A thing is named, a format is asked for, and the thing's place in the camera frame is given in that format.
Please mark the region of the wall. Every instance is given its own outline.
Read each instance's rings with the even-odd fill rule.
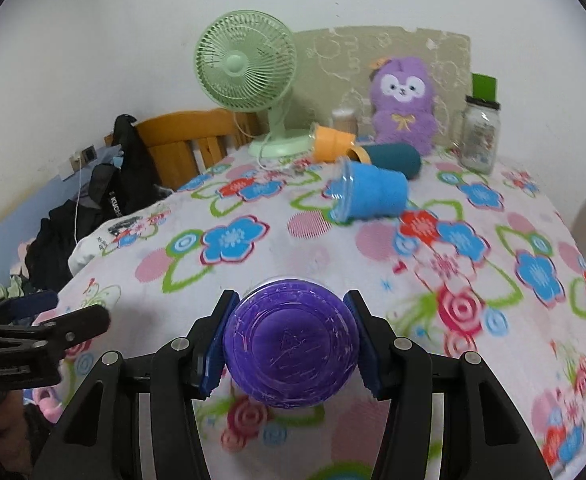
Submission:
[[[500,155],[539,179],[566,221],[586,197],[586,12],[577,0],[7,0],[0,8],[0,218],[108,132],[212,104],[196,84],[202,29],[255,8],[294,30],[403,25],[468,34],[499,80]]]

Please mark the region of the chair backrest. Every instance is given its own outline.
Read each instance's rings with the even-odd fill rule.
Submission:
[[[255,114],[237,112],[233,119],[233,112],[223,108],[161,115],[135,127],[153,156],[162,185],[171,189],[178,189],[199,174],[191,142],[199,148],[208,169],[227,156],[224,137],[230,137],[238,149],[250,141],[242,131],[253,137],[260,135]],[[105,137],[106,145],[111,139]]]

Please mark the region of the fan base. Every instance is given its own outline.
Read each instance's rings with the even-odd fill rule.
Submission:
[[[265,138],[266,136],[260,136],[251,142],[249,155],[259,155]],[[309,130],[287,130],[285,137],[272,136],[268,140],[262,150],[262,158],[296,155],[308,152],[312,147],[313,139],[309,135]]]

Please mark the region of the purple plush toy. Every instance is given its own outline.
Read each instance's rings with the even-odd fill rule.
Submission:
[[[433,117],[433,83],[419,57],[394,57],[375,74],[371,84],[375,142],[405,142],[420,155],[433,149],[438,124]]]

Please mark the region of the beige board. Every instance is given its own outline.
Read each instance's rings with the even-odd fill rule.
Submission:
[[[436,142],[449,145],[451,131],[470,93],[470,38],[462,34],[402,27],[340,27],[295,33],[298,70],[288,108],[289,128],[314,121],[330,125],[331,111],[349,107],[358,116],[358,136],[374,137],[369,101],[372,63],[382,57],[420,57],[435,84]]]

